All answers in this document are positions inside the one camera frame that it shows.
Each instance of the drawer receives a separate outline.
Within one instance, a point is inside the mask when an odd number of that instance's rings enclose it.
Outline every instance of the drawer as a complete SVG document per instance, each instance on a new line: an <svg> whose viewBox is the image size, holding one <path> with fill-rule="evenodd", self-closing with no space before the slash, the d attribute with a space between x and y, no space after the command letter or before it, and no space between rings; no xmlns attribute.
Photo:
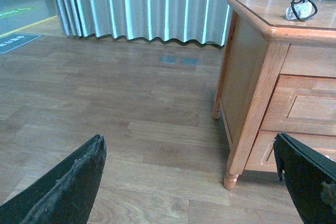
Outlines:
<svg viewBox="0 0 336 224"><path fill-rule="evenodd" d="M291 44L280 73L336 78L336 48Z"/></svg>
<svg viewBox="0 0 336 224"><path fill-rule="evenodd" d="M245 169L276 172L273 142L277 132L259 131L248 157ZM336 161L336 137L289 133L290 136L306 144L324 156Z"/></svg>
<svg viewBox="0 0 336 224"><path fill-rule="evenodd" d="M280 75L260 129L336 136L336 79Z"/></svg>

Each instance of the laminate floor plank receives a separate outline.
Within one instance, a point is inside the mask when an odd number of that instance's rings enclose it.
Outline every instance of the laminate floor plank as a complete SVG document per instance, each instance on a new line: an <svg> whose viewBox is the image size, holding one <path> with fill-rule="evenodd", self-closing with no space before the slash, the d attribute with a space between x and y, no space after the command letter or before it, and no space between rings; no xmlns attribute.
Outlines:
<svg viewBox="0 0 336 224"><path fill-rule="evenodd" d="M222 147L223 139L218 132L197 126L176 125L150 121L131 120L126 136L153 141Z"/></svg>
<svg viewBox="0 0 336 224"><path fill-rule="evenodd" d="M221 174L145 164L107 156L101 186L230 205Z"/></svg>
<svg viewBox="0 0 336 224"><path fill-rule="evenodd" d="M226 169L228 149L192 144L149 141L144 163L222 173Z"/></svg>
<svg viewBox="0 0 336 224"><path fill-rule="evenodd" d="M190 224L291 224L302 223L301 218L284 214L269 213L242 207L223 206L218 204L189 201Z"/></svg>
<svg viewBox="0 0 336 224"><path fill-rule="evenodd" d="M25 176L24 173L20 173L17 170L5 170L0 169L0 185L6 185L1 187L0 190L0 205L4 203L11 193L15 190L15 187Z"/></svg>
<svg viewBox="0 0 336 224"><path fill-rule="evenodd" d="M89 224L187 224L188 200L101 186Z"/></svg>
<svg viewBox="0 0 336 224"><path fill-rule="evenodd" d="M235 189L231 190L232 206L265 210L282 215L297 216L296 208L287 191L279 182L276 173L253 172L246 170L239 176Z"/></svg>

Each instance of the wooden cabinet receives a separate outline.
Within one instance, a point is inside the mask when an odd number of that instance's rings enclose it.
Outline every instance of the wooden cabinet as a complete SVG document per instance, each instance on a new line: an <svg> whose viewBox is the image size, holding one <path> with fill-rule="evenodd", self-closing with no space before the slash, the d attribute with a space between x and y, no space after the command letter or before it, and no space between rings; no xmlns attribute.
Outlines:
<svg viewBox="0 0 336 224"><path fill-rule="evenodd" d="M228 0L232 8L213 118L230 145L224 186L244 169L276 171L273 141L287 132L336 159L336 3L306 22L288 0Z"/></svg>

